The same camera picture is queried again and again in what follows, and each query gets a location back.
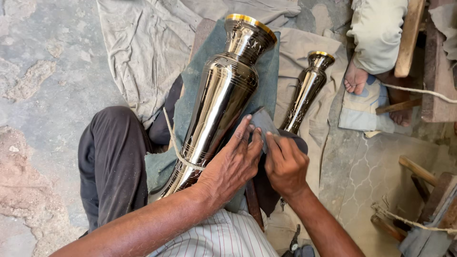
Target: gold rim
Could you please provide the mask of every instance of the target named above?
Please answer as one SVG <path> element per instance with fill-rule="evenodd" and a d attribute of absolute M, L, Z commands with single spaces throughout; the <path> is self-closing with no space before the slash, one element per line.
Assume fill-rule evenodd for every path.
<path fill-rule="evenodd" d="M 254 18 L 252 18 L 250 16 L 233 13 L 233 14 L 227 15 L 227 17 L 225 17 L 225 19 L 226 20 L 232 19 L 232 20 L 235 20 L 235 21 L 245 21 L 245 22 L 247 22 L 249 24 L 257 25 L 261 29 L 265 30 L 273 38 L 273 40 L 275 41 L 275 44 L 276 44 L 276 42 L 278 42 L 278 39 L 276 38 L 276 35 L 274 34 L 274 32 L 269 27 L 267 27 L 262 22 L 254 19 Z"/>
<path fill-rule="evenodd" d="M 321 54 L 321 55 L 325 55 L 325 56 L 327 56 L 327 57 L 332 58 L 332 60 L 335 61 L 335 57 L 333 57 L 331 54 L 326 53 L 326 52 L 314 51 L 314 52 L 309 53 L 309 55 L 312 55 L 312 54 Z"/>

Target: beige cloth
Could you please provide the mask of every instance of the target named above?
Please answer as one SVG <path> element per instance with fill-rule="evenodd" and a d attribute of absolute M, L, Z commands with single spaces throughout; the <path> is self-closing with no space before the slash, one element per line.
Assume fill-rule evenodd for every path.
<path fill-rule="evenodd" d="M 395 66 L 400 48 L 403 16 L 408 0 L 354 0 L 354 15 L 347 36 L 354 38 L 354 64 L 370 74 Z"/>
<path fill-rule="evenodd" d="M 311 190 L 319 196 L 319 178 L 322 153 L 329 133 L 328 117 L 330 106 L 335 97 L 348 64 L 346 48 L 338 41 L 332 39 L 333 33 L 324 32 L 325 37 L 313 33 L 291 28 L 279 28 L 281 32 L 281 45 L 279 48 L 279 78 L 276 100 L 274 123 L 278 128 L 286 116 L 286 112 L 293 101 L 293 95 L 298 83 L 298 75 L 308 67 L 308 53 L 324 51 L 335 57 L 335 63 L 325 73 L 327 83 L 317 95 L 310 109 L 305 115 L 299 129 L 299 136 L 308 144 L 310 163 L 306 180 Z M 279 205 L 276 206 L 268 220 L 267 238 L 275 249 L 283 239 L 291 240 L 300 219 L 286 205 L 284 212 Z M 299 238 L 309 239 L 303 224 Z"/>

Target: rope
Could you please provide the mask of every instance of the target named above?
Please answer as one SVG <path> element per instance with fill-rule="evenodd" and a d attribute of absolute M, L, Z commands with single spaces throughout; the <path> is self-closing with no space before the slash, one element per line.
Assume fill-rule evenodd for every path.
<path fill-rule="evenodd" d="M 165 110 L 165 107 L 164 107 L 164 114 L 165 114 L 165 119 L 167 120 L 168 131 L 170 132 L 171 142 L 172 142 L 172 144 L 173 144 L 173 147 L 175 148 L 176 157 L 178 157 L 178 159 L 179 159 L 183 164 L 189 166 L 190 168 L 192 168 L 192 169 L 194 169 L 194 170 L 203 171 L 203 170 L 205 169 L 205 167 L 200 167 L 200 166 L 197 166 L 197 165 L 195 165 L 195 164 L 193 164 L 193 163 L 190 163 L 190 162 L 188 162 L 186 159 L 184 159 L 184 157 L 182 157 L 181 153 L 179 152 L 178 146 L 176 145 L 175 133 L 173 133 L 173 129 L 171 128 L 170 120 L 168 119 L 168 114 L 167 114 L 167 110 Z"/>
<path fill-rule="evenodd" d="M 388 85 L 388 84 L 384 84 L 384 83 L 383 83 L 383 86 L 388 86 L 388 87 L 391 87 L 391 88 L 394 88 L 394 89 L 398 89 L 398 90 L 417 92 L 417 93 L 422 93 L 422 94 L 431 94 L 431 95 L 434 95 L 436 97 L 439 97 L 439 98 L 443 99 L 446 102 L 457 103 L 457 100 L 449 99 L 445 95 L 442 95 L 440 93 L 436 93 L 436 92 L 433 92 L 433 91 L 430 91 L 430 90 L 422 90 L 422 89 L 413 89 L 413 88 L 407 88 L 407 87 L 393 86 L 393 85 Z"/>
<path fill-rule="evenodd" d="M 417 222 L 413 222 L 413 221 L 410 221 L 410 220 L 407 220 L 407 219 L 404 219 L 400 216 L 397 216 L 391 212 L 389 212 L 388 210 L 382 208 L 381 206 L 379 206 L 379 204 L 376 204 L 376 203 L 373 203 L 371 205 L 371 207 L 377 212 L 377 213 L 382 213 L 386 216 L 390 216 L 392 218 L 395 218 L 395 219 L 398 219 L 398 220 L 401 220 L 402 222 L 406 223 L 406 224 L 409 224 L 409 225 L 412 225 L 412 226 L 416 226 L 416 227 L 420 227 L 424 230 L 430 230 L 430 231 L 444 231 L 444 232 L 447 232 L 448 234 L 450 233 L 456 233 L 457 232 L 457 229 L 440 229 L 440 228 L 436 228 L 436 227 L 426 227 L 420 223 L 417 223 Z"/>

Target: polished brass vase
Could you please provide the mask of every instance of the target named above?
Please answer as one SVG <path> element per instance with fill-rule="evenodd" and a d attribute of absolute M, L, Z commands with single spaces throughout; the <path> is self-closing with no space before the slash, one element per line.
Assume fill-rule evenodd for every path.
<path fill-rule="evenodd" d="M 257 91 L 259 78 L 254 64 L 277 42 L 273 31 L 249 16 L 228 15 L 224 26 L 225 50 L 210 57 L 203 67 L 181 149 L 186 161 L 200 167 L 206 167 L 218 152 L 226 133 Z M 168 182 L 149 199 L 154 201 L 191 186 L 200 173 L 177 160 Z"/>
<path fill-rule="evenodd" d="M 326 52 L 312 52 L 308 56 L 308 61 L 309 67 L 298 76 L 293 103 L 279 128 L 294 134 L 297 134 L 306 112 L 327 82 L 325 69 L 335 62 L 335 58 Z"/>

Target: white striped shirt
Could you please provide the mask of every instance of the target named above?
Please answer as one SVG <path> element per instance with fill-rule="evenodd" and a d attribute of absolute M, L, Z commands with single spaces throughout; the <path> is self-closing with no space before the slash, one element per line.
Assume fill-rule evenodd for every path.
<path fill-rule="evenodd" d="M 152 252 L 149 257 L 278 257 L 254 218 L 245 210 L 224 209 Z"/>

